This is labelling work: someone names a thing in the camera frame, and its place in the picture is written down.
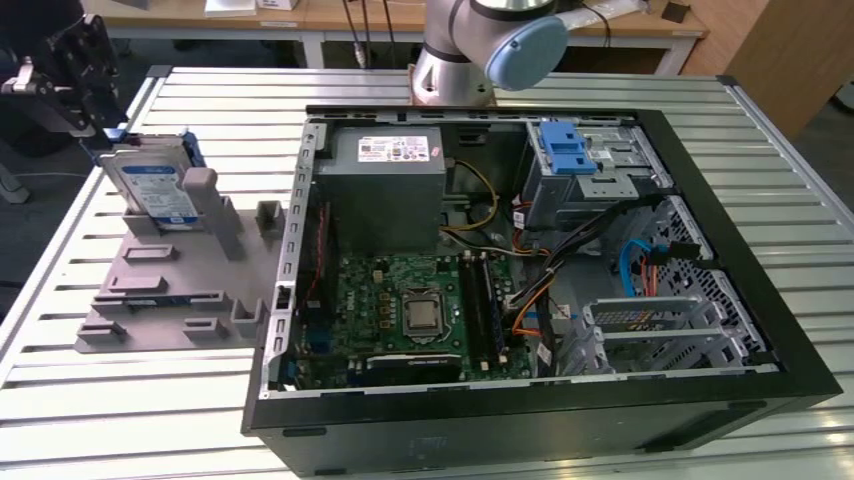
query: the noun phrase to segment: green circuit board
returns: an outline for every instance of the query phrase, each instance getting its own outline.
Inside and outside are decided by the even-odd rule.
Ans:
[[[496,293],[513,289],[508,258],[490,260]],[[467,330],[461,298],[457,256],[387,256],[341,258],[337,318],[325,331],[306,335],[305,348],[311,351],[318,338],[329,342],[327,355],[303,360],[306,388],[343,388],[353,385],[349,359],[383,354],[447,353],[461,355],[461,380],[500,380],[532,375],[525,345],[506,352],[508,364],[484,371],[469,357]],[[414,339],[405,329],[405,301],[413,293],[441,295],[442,334],[427,341]]]

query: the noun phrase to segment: floor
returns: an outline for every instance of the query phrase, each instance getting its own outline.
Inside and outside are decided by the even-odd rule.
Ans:
[[[261,42],[211,41],[189,51],[178,51],[171,42],[162,40],[135,40],[131,53],[121,57],[119,81],[121,102],[127,106],[146,77],[151,65],[213,66],[213,67],[274,67],[285,66],[294,60],[289,49]],[[330,68],[355,68],[349,44],[325,45]],[[118,44],[125,49],[125,41]],[[407,45],[398,50],[399,61],[409,56]],[[390,63],[389,52],[382,52],[377,62]],[[854,115],[826,106],[805,129],[794,144],[832,188],[854,208]],[[69,206],[83,184],[83,175],[91,170],[91,160],[83,150],[70,146],[59,153],[32,159],[19,155],[0,141],[0,163],[15,174],[43,174],[22,176],[20,182],[31,190],[30,201],[23,205],[10,205],[0,200],[0,318],[11,308],[18,295],[15,284],[26,282],[39,261],[54,231],[63,219]],[[77,174],[47,175],[48,173]]]

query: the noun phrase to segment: desk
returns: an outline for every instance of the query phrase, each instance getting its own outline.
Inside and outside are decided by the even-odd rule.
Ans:
[[[694,43],[706,27],[693,13],[684,23],[661,18],[666,0],[653,0],[653,14],[632,13],[610,21],[612,46],[654,48],[666,51],[657,74],[677,75]],[[149,11],[111,0],[83,0],[87,13],[105,17],[113,38],[169,38],[221,40],[295,40],[303,43],[309,68],[325,68],[323,42],[353,42],[353,33],[341,0],[302,0],[293,11],[259,9],[251,17],[205,18],[205,0],[151,0]],[[365,38],[359,3],[351,14]],[[425,7],[419,0],[395,0],[390,4],[395,40],[421,43]],[[386,14],[379,0],[369,0],[371,40],[390,40]],[[594,24],[573,31],[569,46],[598,47],[605,41],[605,25]]]
[[[854,465],[854,221],[738,88],[714,77],[554,74],[500,105],[665,112],[845,393],[690,452],[454,468],[406,478],[849,478]],[[409,103],[403,71],[177,68],[131,130],[189,125],[238,208],[290,200],[306,105]],[[82,355],[75,332],[127,227],[95,169],[0,326],[4,480],[297,480],[239,433],[251,349]],[[398,479],[402,476],[377,476]]]

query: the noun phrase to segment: slotted aluminum surface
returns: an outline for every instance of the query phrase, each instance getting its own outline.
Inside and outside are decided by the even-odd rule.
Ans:
[[[403,73],[177,68],[134,129],[187,125],[238,208],[289,202],[307,104],[409,102]],[[662,110],[846,393],[692,451],[494,465],[406,478],[780,479],[854,475],[854,235],[848,211],[738,91],[712,78],[554,75],[502,105]],[[126,231],[89,179],[0,330],[4,479],[293,478],[238,429],[249,349],[81,355],[75,331]]]

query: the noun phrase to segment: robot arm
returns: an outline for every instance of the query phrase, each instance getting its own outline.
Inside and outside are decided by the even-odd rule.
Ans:
[[[534,86],[561,61],[557,0],[430,0],[413,93],[425,105],[485,105],[493,84]]]
[[[0,79],[11,101],[50,131],[110,148],[105,128],[127,120],[117,99],[117,59],[101,17],[79,0],[3,0],[0,45],[18,71]]]

